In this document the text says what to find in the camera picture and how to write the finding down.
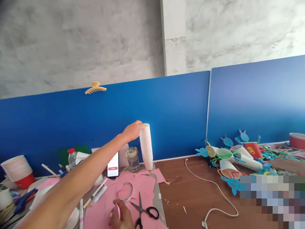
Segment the plastic bottle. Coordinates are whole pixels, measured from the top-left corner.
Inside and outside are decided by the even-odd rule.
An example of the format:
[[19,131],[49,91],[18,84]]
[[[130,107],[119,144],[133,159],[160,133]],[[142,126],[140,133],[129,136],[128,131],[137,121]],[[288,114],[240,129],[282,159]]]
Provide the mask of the plastic bottle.
[[69,161],[69,166],[71,168],[74,168],[76,166],[76,155],[77,152],[75,151],[74,148],[71,148],[68,150],[69,153],[69,157],[68,157],[68,161]]

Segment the smartphone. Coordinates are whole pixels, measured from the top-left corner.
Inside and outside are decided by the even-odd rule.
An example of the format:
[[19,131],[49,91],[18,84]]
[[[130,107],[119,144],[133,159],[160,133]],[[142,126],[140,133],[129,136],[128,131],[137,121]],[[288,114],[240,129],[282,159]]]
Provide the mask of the smartphone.
[[107,165],[107,177],[115,179],[119,176],[119,172],[119,153],[117,152]]

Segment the white cable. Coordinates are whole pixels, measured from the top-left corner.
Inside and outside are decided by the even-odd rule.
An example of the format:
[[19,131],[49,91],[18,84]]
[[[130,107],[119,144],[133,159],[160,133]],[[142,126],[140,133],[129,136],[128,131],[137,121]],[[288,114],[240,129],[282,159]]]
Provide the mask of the white cable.
[[[188,169],[188,167],[187,167],[187,165],[186,165],[186,161],[187,161],[187,160],[188,160],[188,158],[185,159],[185,166],[186,166],[187,170],[188,170],[191,174],[193,174],[193,173]],[[206,215],[206,218],[205,218],[204,221],[202,222],[202,226],[203,226],[203,227],[205,227],[206,229],[208,229],[208,228],[207,228],[207,217],[209,216],[210,212],[213,211],[213,210],[218,210],[218,211],[223,212],[223,213],[225,213],[226,215],[232,216],[232,217],[237,217],[237,216],[239,215],[238,210],[234,207],[234,205],[233,205],[233,204],[226,198],[226,196],[222,193],[222,191],[221,191],[220,187],[218,186],[218,184],[216,184],[216,183],[213,182],[213,181],[209,181],[209,180],[203,179],[203,178],[201,178],[201,177],[199,177],[199,176],[196,176],[195,174],[193,174],[193,175],[194,175],[195,177],[198,177],[198,178],[201,179],[201,180],[205,180],[205,181],[208,181],[208,182],[212,182],[212,183],[214,183],[215,185],[217,185],[217,187],[219,188],[219,191],[221,192],[221,194],[224,196],[224,198],[230,203],[230,205],[232,205],[232,207],[233,207],[233,208],[235,209],[235,211],[237,212],[236,215],[231,215],[231,214],[226,213],[226,212],[224,212],[224,211],[222,211],[222,210],[220,210],[220,209],[212,208],[212,209],[210,209],[210,210],[208,211],[208,213],[207,213],[207,215]]]

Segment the scissors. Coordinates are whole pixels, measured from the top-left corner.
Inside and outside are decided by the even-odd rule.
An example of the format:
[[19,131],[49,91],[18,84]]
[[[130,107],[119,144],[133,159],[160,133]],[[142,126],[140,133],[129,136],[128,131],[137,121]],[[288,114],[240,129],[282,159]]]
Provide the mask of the scissors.
[[[140,192],[139,192],[139,204],[140,204],[140,206],[134,204],[134,203],[131,202],[131,201],[130,201],[130,203],[131,203],[136,209],[138,209],[139,212],[140,212],[140,217],[139,217],[139,218],[137,219],[137,221],[136,221],[135,228],[137,228],[137,226],[140,225],[140,229],[143,229],[142,220],[141,220],[141,214],[142,214],[142,212],[146,212],[146,213],[149,215],[149,217],[151,217],[151,218],[159,219],[159,211],[158,211],[155,207],[148,207],[147,209],[143,209],[143,208],[142,208],[142,202],[141,202],[141,194],[140,194]],[[155,210],[155,211],[157,212],[158,215],[157,215],[157,216],[153,215],[153,214],[150,212],[151,209]]]

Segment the glass jar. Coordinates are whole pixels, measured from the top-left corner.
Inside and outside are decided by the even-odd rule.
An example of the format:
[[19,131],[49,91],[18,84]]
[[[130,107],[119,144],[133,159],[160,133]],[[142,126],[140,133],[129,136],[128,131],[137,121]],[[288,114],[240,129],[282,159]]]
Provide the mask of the glass jar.
[[126,154],[128,158],[129,171],[136,173],[140,169],[138,149],[136,147],[129,147]]

